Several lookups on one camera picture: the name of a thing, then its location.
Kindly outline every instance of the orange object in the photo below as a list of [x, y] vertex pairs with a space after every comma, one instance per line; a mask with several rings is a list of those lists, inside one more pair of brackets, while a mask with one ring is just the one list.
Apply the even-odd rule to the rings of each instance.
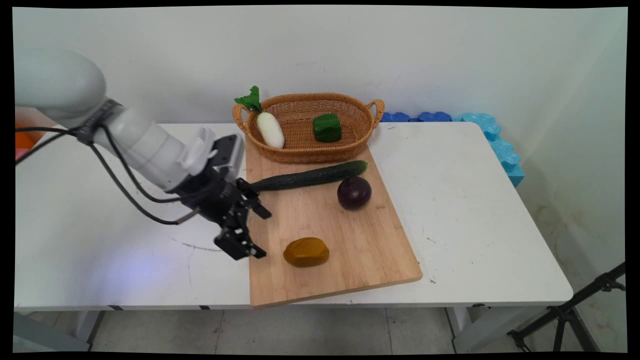
[[31, 149], [35, 143], [27, 136], [26, 133], [15, 134], [15, 148], [16, 149]]
[[329, 248], [319, 238], [302, 238], [288, 244], [283, 255], [289, 264], [307, 268], [326, 262]]

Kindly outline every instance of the wicker basket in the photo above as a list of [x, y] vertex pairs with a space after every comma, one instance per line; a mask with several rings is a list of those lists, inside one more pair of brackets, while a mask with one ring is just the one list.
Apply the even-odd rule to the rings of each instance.
[[[237, 104], [233, 109], [234, 120], [263, 156], [286, 163], [344, 161], [356, 156], [367, 145], [385, 112], [382, 100], [365, 105], [358, 99], [333, 93], [280, 95], [260, 105], [278, 119], [284, 133], [284, 149], [264, 144], [256, 124], [257, 111], [249, 112], [246, 106]], [[375, 117], [371, 114], [373, 105]], [[242, 110], [249, 113], [246, 123]], [[342, 124], [342, 138], [336, 142], [319, 142], [314, 137], [313, 119], [326, 113], [336, 113]]]

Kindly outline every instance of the table leg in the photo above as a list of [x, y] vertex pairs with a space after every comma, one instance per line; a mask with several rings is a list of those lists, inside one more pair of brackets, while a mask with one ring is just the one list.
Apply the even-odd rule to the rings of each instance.
[[[511, 329], [518, 327], [541, 310], [541, 307], [493, 307], [478, 320], [460, 329], [460, 333], [453, 339], [456, 352], [464, 354], [480, 350], [499, 336], [505, 335]], [[452, 314], [455, 314], [454, 311], [449, 311], [448, 309], [447, 313], [449, 313], [450, 318]], [[454, 330], [454, 322], [464, 323], [451, 318], [451, 326], [454, 327]]]

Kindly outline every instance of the black tripod stand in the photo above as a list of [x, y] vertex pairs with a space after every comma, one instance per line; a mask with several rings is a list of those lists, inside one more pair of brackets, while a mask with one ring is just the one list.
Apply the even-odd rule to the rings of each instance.
[[616, 266], [610, 272], [606, 272], [600, 276], [598, 276], [591, 284], [585, 286], [580, 291], [575, 293], [575, 295], [564, 304], [560, 306], [549, 306], [547, 310], [548, 313], [539, 317], [536, 321], [529, 324], [527, 327], [522, 329], [521, 331], [511, 330], [507, 333], [507, 335], [511, 336], [513, 340], [516, 342], [516, 346], [523, 352], [530, 352], [527, 344], [524, 343], [524, 338], [538, 331], [541, 327], [546, 324], [558, 320], [558, 326], [556, 328], [556, 339], [554, 341], [554, 351], [560, 351], [560, 347], [562, 345], [562, 338], [564, 334], [564, 325], [568, 322], [571, 325], [575, 333], [575, 337], [578, 338], [580, 342], [580, 346], [584, 351], [597, 351], [595, 345], [591, 341], [587, 330], [582, 326], [578, 316], [575, 314], [573, 307], [577, 304], [580, 304], [582, 301], [586, 300], [588, 297], [597, 293], [598, 291], [611, 291], [612, 289], [620, 289], [622, 291], [626, 291], [626, 287], [616, 281], [617, 278], [621, 277], [625, 274], [625, 263]]

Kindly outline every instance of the wooden cutting board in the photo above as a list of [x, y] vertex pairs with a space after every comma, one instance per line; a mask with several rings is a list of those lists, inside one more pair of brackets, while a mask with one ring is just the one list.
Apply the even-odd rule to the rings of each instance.
[[[266, 307], [328, 297], [422, 278], [396, 209], [367, 147], [354, 160], [368, 162], [361, 175], [372, 188], [369, 202], [356, 211], [338, 203], [339, 182], [260, 193], [273, 216], [250, 213], [253, 242], [267, 256], [249, 258], [251, 305]], [[246, 176], [250, 183], [265, 177], [302, 172], [334, 164], [289, 164], [269, 160], [246, 140]], [[329, 260], [296, 268], [284, 259], [286, 246], [299, 238], [320, 238]]]

